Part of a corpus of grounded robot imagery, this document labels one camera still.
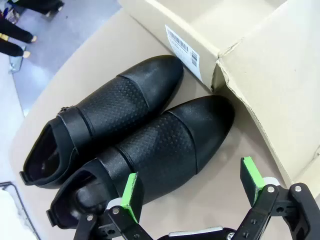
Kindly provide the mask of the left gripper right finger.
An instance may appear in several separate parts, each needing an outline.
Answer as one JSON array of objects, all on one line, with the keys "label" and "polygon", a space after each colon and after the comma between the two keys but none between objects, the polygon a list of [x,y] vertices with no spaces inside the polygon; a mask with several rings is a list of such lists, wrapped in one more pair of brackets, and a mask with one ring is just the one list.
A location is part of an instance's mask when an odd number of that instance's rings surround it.
[{"label": "left gripper right finger", "polygon": [[261,239],[272,217],[282,217],[294,240],[320,238],[320,209],[306,184],[295,183],[288,189],[267,184],[250,156],[240,160],[240,180],[251,208],[235,240]]}]

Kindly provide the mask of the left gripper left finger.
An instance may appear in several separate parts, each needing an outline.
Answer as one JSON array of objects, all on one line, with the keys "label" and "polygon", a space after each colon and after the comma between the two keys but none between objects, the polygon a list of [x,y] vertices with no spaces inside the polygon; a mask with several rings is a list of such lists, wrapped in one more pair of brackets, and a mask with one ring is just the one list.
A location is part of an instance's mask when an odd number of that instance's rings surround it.
[{"label": "left gripper left finger", "polygon": [[76,227],[75,240],[151,240],[140,226],[144,201],[144,187],[138,173],[128,176],[122,197],[111,200],[102,214],[81,216]]}]

